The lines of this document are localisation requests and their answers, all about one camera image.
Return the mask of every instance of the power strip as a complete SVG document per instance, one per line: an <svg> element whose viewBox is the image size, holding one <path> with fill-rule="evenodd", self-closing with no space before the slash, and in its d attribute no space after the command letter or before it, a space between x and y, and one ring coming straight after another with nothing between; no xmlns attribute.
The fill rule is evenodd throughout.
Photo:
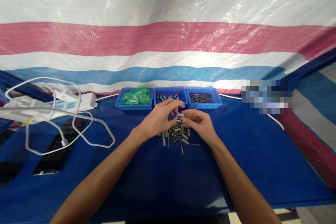
<svg viewBox="0 0 336 224"><path fill-rule="evenodd" d="M37 101L34 99L31 99L28 96L21 96L15 98L17 101L24 101L25 103L30 102L29 106L24 106L24 107L49 107L52 108L53 106L53 101L48 102L48 103L43 103L41 101ZM77 101L70 101L66 102L63 100L57 100L55 109L58 110L63 110L63 111L68 111L68 112L76 112L76 106L77 106ZM10 102L5 104L4 107L23 107L18 103L15 102ZM78 111L87 111L91 110L97 107L96 103L96 95L94 93L86 93L81 95L81 101L79 105L79 110ZM20 121L20 122L27 122L32 116L35 116L37 114L43 115L45 118L49 118L51 112L46 112L46 111L36 111L36 110L29 110L29 111L0 111L0 117L9 119L9 120L14 120L14 121ZM52 115L51 119L57 118L57 117L62 117L65 116L62 112L54 112ZM30 124L36 124L45 121L46 119L44 117L36 117L33 122Z"/></svg>

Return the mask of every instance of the blue plastic bin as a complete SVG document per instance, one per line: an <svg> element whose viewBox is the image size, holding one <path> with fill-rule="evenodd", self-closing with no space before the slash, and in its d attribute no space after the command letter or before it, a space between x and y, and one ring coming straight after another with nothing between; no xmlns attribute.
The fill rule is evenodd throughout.
<svg viewBox="0 0 336 224"><path fill-rule="evenodd" d="M118 98L117 98L117 102L115 103L115 106L118 107L121 110L152 110L153 109L153 88L147 88L148 90L151 91L151 95L150 95L150 104L134 104L134 105L130 105L130 104L121 104L122 100L123 100L123 95L125 93L127 93L128 91L132 90L132 89L136 89L135 87L133 88L122 88Z"/></svg>
<svg viewBox="0 0 336 224"><path fill-rule="evenodd" d="M159 104L162 102L161 99L157 100L157 96L158 94L164 94L166 98L168 98L169 96L173 96L174 98L174 95L178 94L178 99L180 101L183 101L184 102L184 106L187 107L188 105L188 98L187 98L187 93L186 93L186 90L184 89L184 87L157 87L154 89L154 106L156 104Z"/></svg>
<svg viewBox="0 0 336 224"><path fill-rule="evenodd" d="M213 103L191 103L191 94L210 94ZM191 109L216 109L222 105L221 97L217 90L213 87L187 88L188 107Z"/></svg>

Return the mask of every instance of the blue table surface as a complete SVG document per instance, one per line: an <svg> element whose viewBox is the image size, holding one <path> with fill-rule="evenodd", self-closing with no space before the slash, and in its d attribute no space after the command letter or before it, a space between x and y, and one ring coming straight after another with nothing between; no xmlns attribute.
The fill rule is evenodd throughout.
<svg viewBox="0 0 336 224"><path fill-rule="evenodd" d="M89 146L79 138L59 173L32 175L41 157L25 149L24 128L0 146L0 161L23 162L17 176L0 187L0 223L49 222L81 180L150 112L121 111L115 102L116 97L103 100L91 112L109 125L116 143L105 149ZM257 110L246 109L239 100L222 97L222 102L218 109L206 112L219 137L273 208L336 203L335 192L274 121ZM69 119L66 116L54 122L62 125ZM32 125L30 146L44 151L57 133L48 123ZM109 145L112 141L98 122L84 134L94 143ZM184 146L182 155L178 141L170 142L169 148L162 146L159 137L145 142L91 222L233 211L209 147L193 130L190 143L201 146Z"/></svg>

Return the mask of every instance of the white stripe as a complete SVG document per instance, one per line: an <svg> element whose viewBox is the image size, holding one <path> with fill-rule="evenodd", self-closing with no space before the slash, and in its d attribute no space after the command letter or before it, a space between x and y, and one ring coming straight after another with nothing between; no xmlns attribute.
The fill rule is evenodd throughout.
<svg viewBox="0 0 336 224"><path fill-rule="evenodd" d="M325 118L297 89L293 91L293 112L330 148L336 151L336 125Z"/></svg>
<svg viewBox="0 0 336 224"><path fill-rule="evenodd" d="M95 93L108 93L113 92L114 90L120 90L122 88L135 88L139 85L144 86L146 88L158 88L158 87L171 87L171 86L183 86L185 88L189 87L214 87L218 89L241 89L242 85L246 83L246 80L220 80L216 82L202 82L202 81L168 81L168 80L154 80L151 82L118 82L112 85L100 85L96 83L87 83L78 85L81 92L95 92ZM66 86L63 84L54 84L54 83L45 83L45 82L38 82L34 83L34 85L39 86L40 88L44 89L46 86L51 88L56 88L58 90L62 90L64 87L69 89L71 92L77 93L77 88L75 86Z"/></svg>
<svg viewBox="0 0 336 224"><path fill-rule="evenodd" d="M336 62L320 70L320 73L336 83Z"/></svg>
<svg viewBox="0 0 336 224"><path fill-rule="evenodd" d="M163 21L336 24L336 0L1 0L0 23L139 26Z"/></svg>
<svg viewBox="0 0 336 224"><path fill-rule="evenodd" d="M247 66L283 67L285 73L308 61L301 54L269 52L262 54L232 54L199 51L140 52L133 56L78 56L51 52L31 52L15 55L0 55L2 70L47 67L65 71L107 70L120 71L129 67L161 68L192 66L239 68Z"/></svg>

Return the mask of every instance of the striped tarp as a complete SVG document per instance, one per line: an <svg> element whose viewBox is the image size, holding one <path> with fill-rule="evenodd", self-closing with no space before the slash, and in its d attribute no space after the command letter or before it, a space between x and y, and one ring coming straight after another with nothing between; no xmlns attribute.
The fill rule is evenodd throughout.
<svg viewBox="0 0 336 224"><path fill-rule="evenodd" d="M336 0L0 2L1 69L82 92L141 84L239 93L242 80L281 79L336 47Z"/></svg>
<svg viewBox="0 0 336 224"><path fill-rule="evenodd" d="M293 92L293 113L279 115L278 120L336 190L336 63L303 78Z"/></svg>

